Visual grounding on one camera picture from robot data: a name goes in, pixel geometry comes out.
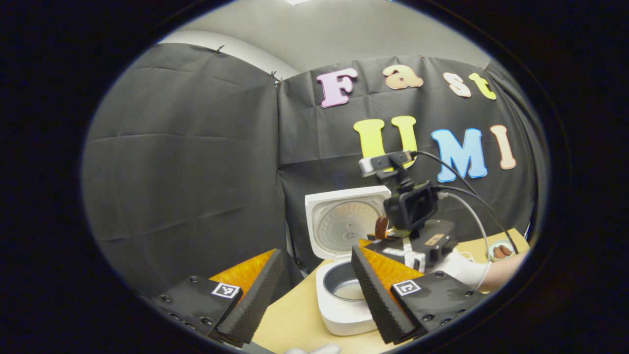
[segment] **black cloth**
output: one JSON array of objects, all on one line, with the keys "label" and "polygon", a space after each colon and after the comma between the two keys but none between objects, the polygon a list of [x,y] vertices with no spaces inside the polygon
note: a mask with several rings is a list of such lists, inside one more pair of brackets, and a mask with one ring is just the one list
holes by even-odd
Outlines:
[{"label": "black cloth", "polygon": [[82,190],[94,237],[133,290],[152,297],[286,250],[277,131],[274,81],[242,60],[170,43],[127,68],[89,129]]},{"label": "black cloth", "polygon": [[[387,87],[382,70],[396,64],[412,68],[423,78],[423,85],[399,90]],[[358,76],[352,79],[352,92],[344,93],[350,98],[349,102],[322,108],[323,88],[316,77],[349,67],[358,72]],[[444,72],[458,74],[472,96],[463,98],[452,92],[442,76]],[[473,72],[489,82],[489,89],[498,96],[495,101],[483,96],[468,78]],[[415,117],[413,128],[418,150],[437,156],[440,151],[431,137],[434,130],[449,129],[459,144],[463,144],[465,130],[479,129],[488,174],[482,178],[468,176],[466,180],[493,207],[506,228],[515,227],[524,233],[536,197],[533,156],[523,124],[530,118],[526,115],[529,110],[513,109],[504,90],[497,88],[500,84],[501,81],[493,79],[480,67],[419,55],[355,60],[321,67],[284,80],[278,90],[279,175],[286,194],[288,225],[303,263],[313,269],[321,261],[311,250],[304,196],[376,185],[373,177],[361,177],[358,166],[362,151],[360,135],[353,125],[365,119],[384,121],[382,140],[386,152],[402,149],[399,130],[391,124],[391,119],[397,116]],[[513,169],[500,168],[498,143],[489,131],[495,124],[507,128],[509,144],[517,163]],[[409,168],[409,174],[417,182],[432,180],[436,183],[441,168],[434,160],[419,156]],[[458,180],[446,185],[465,188]],[[479,202],[466,199],[478,213],[488,234],[500,232]],[[456,200],[448,198],[441,201],[438,208],[434,217],[454,221],[457,225],[455,235],[460,241],[481,236],[472,216]]]},{"label": "black cloth", "polygon": [[[404,64],[424,79],[419,88],[392,90],[382,70]],[[322,108],[319,74],[353,67],[345,105]],[[442,77],[458,74],[472,91],[455,95]],[[489,81],[498,98],[484,97],[468,78]],[[452,60],[384,57],[335,64],[284,80],[277,87],[260,69],[226,54],[187,44],[160,44],[139,57],[113,84],[89,129],[82,190],[92,233],[127,284],[153,297],[195,274],[209,277],[255,255],[279,248],[286,271],[275,299],[301,276],[286,252],[288,224],[295,252],[314,269],[304,196],[376,185],[362,178],[359,120],[385,122],[386,152],[402,148],[392,117],[415,117],[418,149],[440,155],[431,133],[449,129],[460,144],[465,130],[482,132],[487,176],[466,179],[497,211],[507,228],[524,233],[534,207],[533,158],[541,127],[530,104],[503,69]],[[502,170],[494,124],[508,129],[517,160]],[[437,181],[441,165],[418,157],[416,181]],[[464,187],[460,181],[446,183]],[[466,198],[488,234],[497,225],[477,201]],[[453,200],[435,217],[456,223],[466,241],[480,232]]]}]

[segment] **screw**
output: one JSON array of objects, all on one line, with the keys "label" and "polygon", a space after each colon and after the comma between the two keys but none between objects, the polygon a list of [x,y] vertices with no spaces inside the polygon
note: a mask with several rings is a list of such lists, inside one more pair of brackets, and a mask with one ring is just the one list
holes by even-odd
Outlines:
[{"label": "screw", "polygon": [[212,320],[210,320],[207,317],[201,317],[200,320],[201,320],[201,323],[203,323],[203,324],[205,324],[207,326],[211,326],[213,324]]}]

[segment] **camera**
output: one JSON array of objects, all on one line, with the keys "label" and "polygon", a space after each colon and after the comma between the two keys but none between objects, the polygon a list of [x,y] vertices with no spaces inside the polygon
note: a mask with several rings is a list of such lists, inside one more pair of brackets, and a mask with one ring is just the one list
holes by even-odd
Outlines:
[{"label": "camera", "polygon": [[403,167],[415,156],[412,151],[405,150],[364,158],[359,162],[363,177],[375,174],[383,185],[391,180],[396,181],[396,192],[384,201],[384,210],[393,226],[399,230],[417,231],[437,212],[437,192],[432,183],[426,181],[416,185]]}]

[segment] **white glove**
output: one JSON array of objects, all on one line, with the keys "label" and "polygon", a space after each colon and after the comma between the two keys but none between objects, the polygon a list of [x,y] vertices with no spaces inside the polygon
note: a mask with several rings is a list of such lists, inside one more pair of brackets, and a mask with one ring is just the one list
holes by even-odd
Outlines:
[{"label": "white glove", "polygon": [[426,269],[426,274],[437,270],[440,270],[458,281],[465,283],[470,288],[476,288],[476,286],[485,277],[487,265],[484,263],[471,262],[467,258],[461,256],[455,248],[433,268]]},{"label": "white glove", "polygon": [[329,343],[311,351],[310,353],[302,349],[291,348],[291,349],[288,349],[284,354],[339,354],[340,352],[341,352],[340,346],[334,343]]}]

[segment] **letter m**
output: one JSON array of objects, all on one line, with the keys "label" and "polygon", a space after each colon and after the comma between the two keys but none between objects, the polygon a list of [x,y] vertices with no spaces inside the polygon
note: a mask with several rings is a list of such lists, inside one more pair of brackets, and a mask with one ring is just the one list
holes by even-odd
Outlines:
[{"label": "letter m", "polygon": [[[484,177],[487,175],[487,168],[482,156],[481,131],[470,128],[465,131],[463,147],[447,129],[435,130],[431,134],[432,138],[439,144],[441,159],[450,167],[456,168],[461,177],[465,177],[467,172],[471,178]],[[441,167],[441,173],[437,176],[439,182],[451,182],[456,179],[456,174],[452,173],[445,166]]]}]

